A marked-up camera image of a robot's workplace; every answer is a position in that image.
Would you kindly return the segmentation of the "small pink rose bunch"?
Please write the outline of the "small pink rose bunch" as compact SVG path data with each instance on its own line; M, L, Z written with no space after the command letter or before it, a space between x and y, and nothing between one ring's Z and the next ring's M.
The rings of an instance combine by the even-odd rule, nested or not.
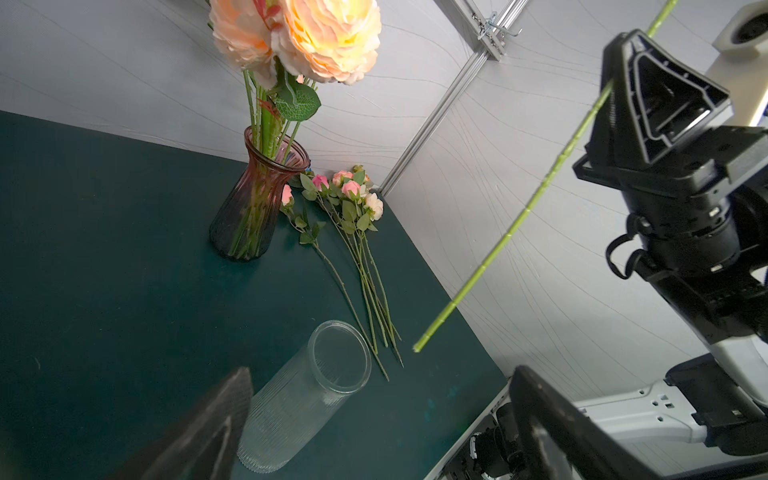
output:
M400 333L393 323L386 289L368 240L377 231L376 223L384 204L374 192L374 183L361 165L340 170L327 177L310 170L299 175L302 194L325 212L347 247L358 277L371 332L370 346L392 350L402 362Z

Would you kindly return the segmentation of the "teal white flower spray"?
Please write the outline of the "teal white flower spray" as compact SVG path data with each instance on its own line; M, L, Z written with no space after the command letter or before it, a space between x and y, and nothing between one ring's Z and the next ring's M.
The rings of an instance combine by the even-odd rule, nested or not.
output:
M610 97L613 91L613 83L609 80L602 88L600 95L595 100L594 104L590 107L587 114L578 124L575 132L571 138L565 144L561 152L556 157L555 161L551 165L547 174L542 178L537 189L533 192L530 199L526 202L520 213L516 216L508 230L500 237L498 242L489 251L486 257L479 263L472 275L466 280L464 285L458 290L454 297L448 302L448 304L440 311L432 323L426 328L421 337L412 346L414 353L420 353L430 339L435 335L438 329L445 323L452 312L460 305L461 301L470 293L472 288L477 284L480 278L483 276L488 267L491 266L496 257L503 251L513 235L519 230L526 218L532 213L536 204L544 195L545 191L552 184L555 176L559 173L563 165L571 156L577 143L580 141L586 130L594 122L597 113L603 107L606 100Z

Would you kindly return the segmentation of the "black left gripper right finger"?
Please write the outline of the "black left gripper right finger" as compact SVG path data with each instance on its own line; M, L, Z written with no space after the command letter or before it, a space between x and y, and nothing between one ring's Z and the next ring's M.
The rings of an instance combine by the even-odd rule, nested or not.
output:
M515 369L509 398L532 479L657 479L527 366Z

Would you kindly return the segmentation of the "pink ribbed glass vase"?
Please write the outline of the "pink ribbed glass vase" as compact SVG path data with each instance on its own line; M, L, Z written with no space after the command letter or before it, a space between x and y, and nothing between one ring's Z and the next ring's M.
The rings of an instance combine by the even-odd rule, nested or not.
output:
M282 205L282 192L289 180L307 170L310 158L297 142L284 140L279 157L272 160L256 149L251 128L244 131L249 162L238 183L228 194L209 227L209 240L218 253L234 261L247 262L269 248Z

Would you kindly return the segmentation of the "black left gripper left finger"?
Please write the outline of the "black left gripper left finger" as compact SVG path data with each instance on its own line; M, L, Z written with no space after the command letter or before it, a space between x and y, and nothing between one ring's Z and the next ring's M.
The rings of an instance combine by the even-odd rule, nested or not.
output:
M250 370L234 369L179 421L108 477L230 478L252 396Z

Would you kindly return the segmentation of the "medium pink rose stem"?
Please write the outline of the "medium pink rose stem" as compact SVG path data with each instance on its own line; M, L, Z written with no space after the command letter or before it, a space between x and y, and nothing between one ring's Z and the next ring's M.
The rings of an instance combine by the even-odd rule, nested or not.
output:
M339 274L333 262L325 254L325 252L322 250L320 246L319 235L324 226L323 222L317 221L317 222L311 223L309 221L308 214L305 211L297 212L295 210L295 198L293 195L292 187L290 185L285 185L282 188L281 200L280 200L280 212L286 217L286 219L289 222L289 225L298 233L299 244L302 246L311 248L324 262L325 267L331 273L333 280L335 281L336 285L338 286L340 292L343 295L343 298L347 304L347 307L357 324L358 332L362 334L369 352L373 355L374 361L379 367L385 380L389 382L390 377L379 358L378 347L369 338L369 336L367 335L367 332L364 330L363 323L360 320L357 309L355 308L354 302L352 301L349 295L349 292L346 288L346 285L341 275Z

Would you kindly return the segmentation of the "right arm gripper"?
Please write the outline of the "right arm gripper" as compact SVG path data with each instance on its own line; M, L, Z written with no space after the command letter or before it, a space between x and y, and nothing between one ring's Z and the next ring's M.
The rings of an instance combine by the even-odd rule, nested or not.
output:
M715 273L767 247L766 129L720 126L673 150L730 108L724 87L638 29L605 47L601 84L612 90L574 171L621 191L656 264Z

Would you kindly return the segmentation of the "clear ribbed glass vase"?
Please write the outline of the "clear ribbed glass vase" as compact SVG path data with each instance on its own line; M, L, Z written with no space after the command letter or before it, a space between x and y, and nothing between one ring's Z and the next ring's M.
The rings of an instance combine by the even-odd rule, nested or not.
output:
M244 467L284 467L368 382L372 358L353 326L326 321L251 399L237 451Z

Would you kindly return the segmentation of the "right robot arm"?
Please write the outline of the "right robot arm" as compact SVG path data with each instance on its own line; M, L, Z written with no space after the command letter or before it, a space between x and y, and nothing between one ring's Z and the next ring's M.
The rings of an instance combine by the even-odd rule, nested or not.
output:
M706 346L702 356L630 393L567 406L528 369L512 380L523 393L481 420L447 463L451 479L527 479L517 411L544 414L559 441L543 477L572 478L561 456L630 479L637 463L619 449L631 440L701 443L743 466L721 477L765 472L767 449L767 16L729 24L718 57L698 73L632 31L603 54L599 109L574 173L622 193L629 213L618 244L640 239L621 279L640 276Z

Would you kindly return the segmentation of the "tall peach peony stem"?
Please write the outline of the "tall peach peony stem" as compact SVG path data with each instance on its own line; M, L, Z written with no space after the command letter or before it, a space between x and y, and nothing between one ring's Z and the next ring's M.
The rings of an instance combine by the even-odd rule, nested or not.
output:
M208 26L242 74L249 139L285 162L299 126L321 106L321 83L353 85L377 60L382 30L374 1L212 1Z

